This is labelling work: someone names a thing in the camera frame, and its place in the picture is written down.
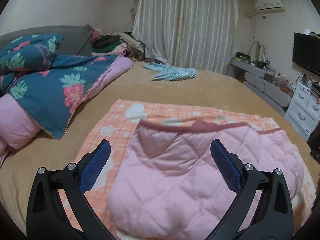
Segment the white air conditioner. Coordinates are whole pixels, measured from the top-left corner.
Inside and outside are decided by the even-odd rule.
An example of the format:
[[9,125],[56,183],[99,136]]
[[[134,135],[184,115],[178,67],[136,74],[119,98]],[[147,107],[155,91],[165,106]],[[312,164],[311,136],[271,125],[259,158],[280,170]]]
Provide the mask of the white air conditioner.
[[283,3],[283,0],[256,0],[254,5],[258,12],[263,13],[285,11],[285,5]]

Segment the orange plaid blanket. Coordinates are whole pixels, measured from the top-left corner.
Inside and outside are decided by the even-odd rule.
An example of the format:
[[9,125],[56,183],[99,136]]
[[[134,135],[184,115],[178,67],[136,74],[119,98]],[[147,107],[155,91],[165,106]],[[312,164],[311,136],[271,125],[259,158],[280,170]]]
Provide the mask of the orange plaid blanket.
[[[93,207],[93,210],[107,228],[114,226],[108,208],[108,195],[114,184],[120,165],[127,157],[127,148],[139,122],[147,121],[162,126],[190,127],[197,120],[217,125],[244,122],[256,131],[269,131],[273,128],[282,129],[272,118],[259,115],[234,113],[200,106],[192,108],[191,106],[117,100],[89,133],[78,154],[79,158],[83,157],[85,153],[94,150],[99,142],[104,139],[108,140],[111,144],[110,158],[103,167],[91,191],[86,193],[86,198],[91,207]],[[296,197],[302,193],[302,187],[307,183],[306,178],[310,175],[310,173],[306,171],[304,162],[303,166],[304,179],[302,186],[297,195],[291,197],[293,218],[294,209],[298,205]],[[121,239],[157,239],[139,238],[131,236],[117,228],[116,230]]]

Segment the navy floral quilt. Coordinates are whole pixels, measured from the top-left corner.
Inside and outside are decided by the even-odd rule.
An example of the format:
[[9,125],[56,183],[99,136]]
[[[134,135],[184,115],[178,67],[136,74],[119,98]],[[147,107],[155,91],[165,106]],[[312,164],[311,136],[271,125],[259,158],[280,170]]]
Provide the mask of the navy floral quilt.
[[45,131],[62,139],[76,109],[132,67],[122,55],[59,54],[63,36],[20,36],[1,49],[1,159]]

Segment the light blue garment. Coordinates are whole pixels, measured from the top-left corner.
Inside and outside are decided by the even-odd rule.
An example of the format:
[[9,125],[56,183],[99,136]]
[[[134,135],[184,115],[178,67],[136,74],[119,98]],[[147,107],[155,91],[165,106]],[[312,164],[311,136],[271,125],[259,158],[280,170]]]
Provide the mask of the light blue garment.
[[152,81],[183,81],[197,77],[194,68],[174,67],[169,64],[151,62],[143,66],[147,70],[156,72]]

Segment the black flat television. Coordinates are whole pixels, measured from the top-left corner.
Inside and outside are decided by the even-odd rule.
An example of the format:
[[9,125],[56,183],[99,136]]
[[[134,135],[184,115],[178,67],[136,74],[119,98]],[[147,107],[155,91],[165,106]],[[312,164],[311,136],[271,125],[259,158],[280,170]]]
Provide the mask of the black flat television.
[[292,61],[298,66],[320,75],[320,40],[319,37],[294,34]]

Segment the white drawer cabinet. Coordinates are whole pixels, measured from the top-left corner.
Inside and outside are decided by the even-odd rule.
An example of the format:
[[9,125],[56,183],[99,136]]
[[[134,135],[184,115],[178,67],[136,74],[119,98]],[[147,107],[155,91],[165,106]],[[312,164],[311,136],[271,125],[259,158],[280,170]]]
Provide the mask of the white drawer cabinet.
[[319,122],[318,94],[301,82],[297,82],[284,118],[304,141],[308,141]]

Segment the pile of clothes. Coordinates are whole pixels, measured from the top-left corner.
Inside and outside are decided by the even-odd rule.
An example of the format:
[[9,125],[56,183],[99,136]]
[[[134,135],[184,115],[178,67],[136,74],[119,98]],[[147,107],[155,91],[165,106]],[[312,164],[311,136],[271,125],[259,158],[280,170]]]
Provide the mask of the pile of clothes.
[[132,61],[144,61],[145,45],[137,41],[131,32],[103,34],[100,29],[91,33],[92,56],[122,55]]

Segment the pink quilted jacket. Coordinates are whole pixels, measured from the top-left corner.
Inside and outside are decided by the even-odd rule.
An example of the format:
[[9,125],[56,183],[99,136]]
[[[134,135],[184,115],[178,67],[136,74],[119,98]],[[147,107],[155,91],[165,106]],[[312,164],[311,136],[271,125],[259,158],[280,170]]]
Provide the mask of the pink quilted jacket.
[[190,127],[139,122],[108,195],[112,224],[139,238],[205,239],[235,198],[210,153],[218,139],[243,163],[283,171],[290,196],[304,166],[284,130],[256,131],[247,123]]

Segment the grey curved desk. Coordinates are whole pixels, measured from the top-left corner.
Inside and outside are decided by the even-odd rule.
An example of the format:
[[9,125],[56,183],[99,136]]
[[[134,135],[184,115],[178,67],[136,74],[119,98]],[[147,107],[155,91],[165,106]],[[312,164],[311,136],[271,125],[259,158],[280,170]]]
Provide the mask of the grey curved desk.
[[276,110],[281,116],[284,116],[288,109],[292,96],[280,90],[276,85],[264,79],[265,72],[255,66],[231,59],[232,70],[244,71],[243,84],[253,93],[257,94],[268,105]]

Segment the white striped curtain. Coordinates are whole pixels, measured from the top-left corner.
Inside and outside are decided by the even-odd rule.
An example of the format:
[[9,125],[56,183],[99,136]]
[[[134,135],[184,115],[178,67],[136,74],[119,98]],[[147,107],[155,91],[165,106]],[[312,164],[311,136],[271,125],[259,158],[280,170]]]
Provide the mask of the white striped curtain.
[[227,74],[239,0],[138,0],[133,37],[146,56]]

